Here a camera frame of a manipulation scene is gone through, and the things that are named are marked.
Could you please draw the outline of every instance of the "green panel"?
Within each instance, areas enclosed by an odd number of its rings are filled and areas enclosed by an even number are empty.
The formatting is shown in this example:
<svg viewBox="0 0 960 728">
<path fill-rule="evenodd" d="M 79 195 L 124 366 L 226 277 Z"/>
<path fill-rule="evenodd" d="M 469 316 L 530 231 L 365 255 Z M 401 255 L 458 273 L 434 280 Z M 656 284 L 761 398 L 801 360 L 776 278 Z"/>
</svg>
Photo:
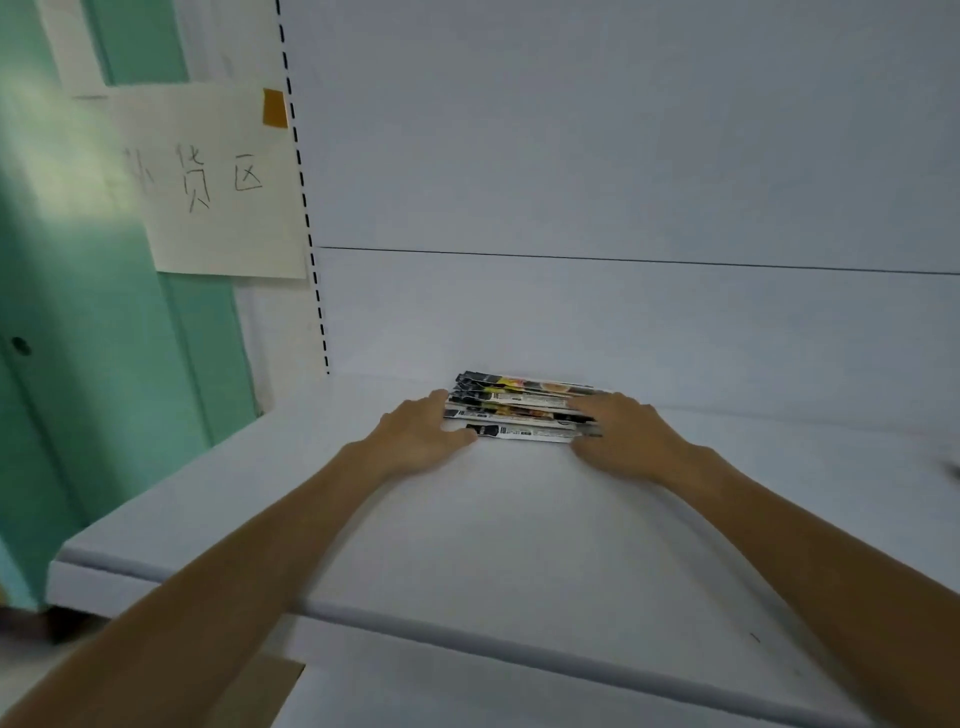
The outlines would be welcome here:
<svg viewBox="0 0 960 728">
<path fill-rule="evenodd" d="M 83 525 L 0 356 L 0 579 L 11 606 L 37 607 L 47 565 Z"/>
<path fill-rule="evenodd" d="M 108 84 L 188 81 L 169 0 L 86 0 Z M 214 443 L 256 417 L 230 279 L 162 274 Z"/>
<path fill-rule="evenodd" d="M 90 520 L 210 444 L 116 144 L 100 102 L 63 97 L 32 0 L 6 0 L 0 334 Z"/>
</svg>

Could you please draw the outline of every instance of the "chinese character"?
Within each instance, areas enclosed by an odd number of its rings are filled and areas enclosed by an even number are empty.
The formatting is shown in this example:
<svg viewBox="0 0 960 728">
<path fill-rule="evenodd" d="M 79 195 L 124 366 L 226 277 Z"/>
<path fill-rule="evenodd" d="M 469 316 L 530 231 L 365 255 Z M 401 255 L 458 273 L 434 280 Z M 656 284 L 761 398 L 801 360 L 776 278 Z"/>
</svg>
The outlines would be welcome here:
<svg viewBox="0 0 960 728">
<path fill-rule="evenodd" d="M 245 192 L 262 186 L 263 182 L 253 173 L 253 155 L 237 155 L 233 165 L 233 188 Z"/>
<path fill-rule="evenodd" d="M 200 209 L 199 205 L 210 209 L 210 191 L 206 188 L 206 172 L 204 163 L 200 161 L 200 149 L 191 144 L 189 154 L 185 154 L 178 144 L 177 156 L 183 168 L 183 194 L 190 198 L 189 211 Z"/>
<path fill-rule="evenodd" d="M 127 158 L 127 165 L 131 174 L 140 182 L 140 189 L 143 190 L 143 194 L 147 194 L 147 182 L 154 182 L 154 176 L 150 174 L 150 170 L 143 163 L 140 150 L 136 149 L 132 153 L 129 149 L 125 149 L 123 155 Z"/>
</svg>

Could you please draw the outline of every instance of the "black round hole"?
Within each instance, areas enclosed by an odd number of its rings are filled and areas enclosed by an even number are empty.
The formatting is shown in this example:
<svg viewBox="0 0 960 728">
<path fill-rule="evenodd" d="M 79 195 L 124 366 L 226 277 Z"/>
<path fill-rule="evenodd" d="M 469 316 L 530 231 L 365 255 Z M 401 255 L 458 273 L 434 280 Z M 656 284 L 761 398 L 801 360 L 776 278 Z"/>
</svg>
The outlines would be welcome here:
<svg viewBox="0 0 960 728">
<path fill-rule="evenodd" d="M 10 343 L 13 344 L 13 350 L 15 352 L 24 356 L 30 356 L 30 354 L 34 352 L 34 350 L 30 348 L 30 344 L 27 343 L 27 340 L 20 336 L 14 336 L 14 338 L 10 340 Z"/>
</svg>

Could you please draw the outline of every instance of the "forearm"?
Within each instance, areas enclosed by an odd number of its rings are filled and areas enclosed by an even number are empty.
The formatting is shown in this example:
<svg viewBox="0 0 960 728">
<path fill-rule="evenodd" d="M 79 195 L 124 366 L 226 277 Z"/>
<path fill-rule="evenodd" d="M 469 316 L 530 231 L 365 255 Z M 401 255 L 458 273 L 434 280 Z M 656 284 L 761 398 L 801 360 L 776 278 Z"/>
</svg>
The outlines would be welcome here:
<svg viewBox="0 0 960 728">
<path fill-rule="evenodd" d="M 112 622 L 0 724 L 192 724 L 263 643 L 381 480 L 370 454 L 347 446 Z"/>
<path fill-rule="evenodd" d="M 708 449 L 668 487 L 754 565 L 903 725 L 960 724 L 960 597 L 768 491 Z"/>
</svg>

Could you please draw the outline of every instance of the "person's left hand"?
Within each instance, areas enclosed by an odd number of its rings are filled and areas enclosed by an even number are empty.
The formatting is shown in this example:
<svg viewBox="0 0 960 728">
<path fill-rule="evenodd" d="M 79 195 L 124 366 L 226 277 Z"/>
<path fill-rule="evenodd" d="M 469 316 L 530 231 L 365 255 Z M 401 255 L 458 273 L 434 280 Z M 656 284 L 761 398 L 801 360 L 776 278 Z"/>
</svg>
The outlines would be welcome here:
<svg viewBox="0 0 960 728">
<path fill-rule="evenodd" d="M 391 479 L 428 470 L 477 439 L 467 427 L 452 432 L 440 428 L 445 403 L 446 390 L 438 389 L 380 418 L 376 429 L 358 443 L 378 474 Z"/>
</svg>

